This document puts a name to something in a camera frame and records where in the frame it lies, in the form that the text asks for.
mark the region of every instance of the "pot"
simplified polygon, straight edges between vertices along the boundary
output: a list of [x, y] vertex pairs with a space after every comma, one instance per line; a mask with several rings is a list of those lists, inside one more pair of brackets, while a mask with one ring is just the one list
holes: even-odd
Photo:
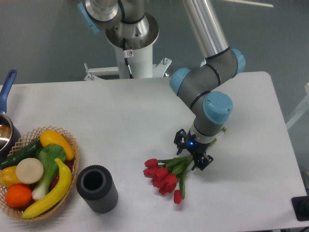
[[10, 150], [20, 138], [20, 133], [6, 115], [7, 98], [15, 77], [16, 70], [10, 70], [0, 92], [0, 163], [8, 156]]

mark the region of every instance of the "robotic arm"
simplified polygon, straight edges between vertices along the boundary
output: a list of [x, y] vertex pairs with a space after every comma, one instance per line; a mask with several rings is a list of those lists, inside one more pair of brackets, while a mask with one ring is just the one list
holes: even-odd
[[[174, 143], [177, 155], [183, 149], [193, 155], [192, 169], [203, 170], [213, 161], [206, 150], [233, 110], [229, 96], [212, 90], [242, 72], [245, 59], [240, 51], [229, 48], [209, 0], [183, 0], [183, 5], [206, 64], [195, 70], [181, 68], [171, 77], [170, 87], [196, 115], [189, 132], [181, 129]], [[84, 0], [79, 8], [86, 9], [92, 30], [105, 29], [116, 50], [120, 78], [152, 77], [152, 44], [159, 29], [145, 13], [143, 0]], [[130, 62], [126, 54], [123, 59], [128, 49], [134, 51]]]
[[208, 0], [183, 0], [206, 64], [198, 69], [181, 68], [170, 80], [175, 94], [196, 115], [188, 132], [181, 129], [174, 143], [180, 154], [187, 149], [194, 159], [194, 168], [203, 170], [212, 161], [206, 150], [228, 120], [233, 110], [229, 96], [211, 92], [245, 68], [245, 59], [237, 49], [230, 49], [219, 21]]

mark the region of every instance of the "blue joint cap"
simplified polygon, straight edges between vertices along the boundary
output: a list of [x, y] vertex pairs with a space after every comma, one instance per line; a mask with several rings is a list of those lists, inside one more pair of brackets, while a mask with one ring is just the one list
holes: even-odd
[[211, 122], [224, 124], [233, 110], [233, 102], [227, 94], [213, 91], [205, 97], [203, 109]]
[[178, 96], [178, 90], [180, 88], [180, 85], [182, 84], [185, 76], [190, 72], [191, 70], [188, 68], [181, 68], [178, 69], [171, 77], [169, 81], [169, 86], [172, 88], [174, 93]]
[[86, 10], [85, 10], [85, 8], [84, 8], [84, 6], [83, 6], [83, 3], [80, 2], [80, 3], [77, 5], [77, 7], [78, 7], [80, 13], [82, 14], [82, 16], [83, 16], [83, 18], [84, 18], [84, 20], [85, 20], [87, 26], [90, 27], [91, 31], [92, 31], [93, 33], [98, 33], [98, 32], [100, 32], [100, 30], [96, 27], [96, 25], [92, 22], [91, 18], [90, 18], [89, 15], [87, 14], [87, 12], [86, 12]]
[[237, 58], [237, 72], [235, 74], [235, 76], [238, 74], [238, 73], [241, 73], [245, 67], [246, 67], [246, 59], [245, 57], [243, 56], [243, 54], [236, 48], [233, 48], [232, 49], [232, 52], [234, 52], [236, 58]]

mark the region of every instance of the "cucumber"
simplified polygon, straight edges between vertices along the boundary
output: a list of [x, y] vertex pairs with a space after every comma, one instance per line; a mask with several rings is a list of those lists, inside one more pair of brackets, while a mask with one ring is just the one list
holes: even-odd
[[7, 167], [16, 166], [20, 161], [26, 158], [34, 157], [36, 151], [41, 147], [42, 145], [39, 139], [31, 144], [28, 144], [22, 149], [16, 151], [14, 154], [8, 156], [0, 165], [0, 170], [3, 170]]

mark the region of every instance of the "tulip bouquet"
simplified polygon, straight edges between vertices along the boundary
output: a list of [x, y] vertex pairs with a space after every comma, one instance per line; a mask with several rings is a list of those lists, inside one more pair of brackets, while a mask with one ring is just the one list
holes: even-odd
[[[223, 127], [221, 131], [223, 135], [226, 132], [226, 128]], [[215, 138], [209, 148], [216, 141], [217, 139]], [[172, 193], [177, 187], [177, 182], [179, 182], [179, 189], [174, 191], [174, 202], [175, 204], [180, 204], [185, 197], [184, 181], [192, 161], [192, 155], [172, 159], [149, 159], [145, 162], [146, 169], [144, 170], [144, 175], [152, 178], [153, 186], [157, 187], [162, 195]]]

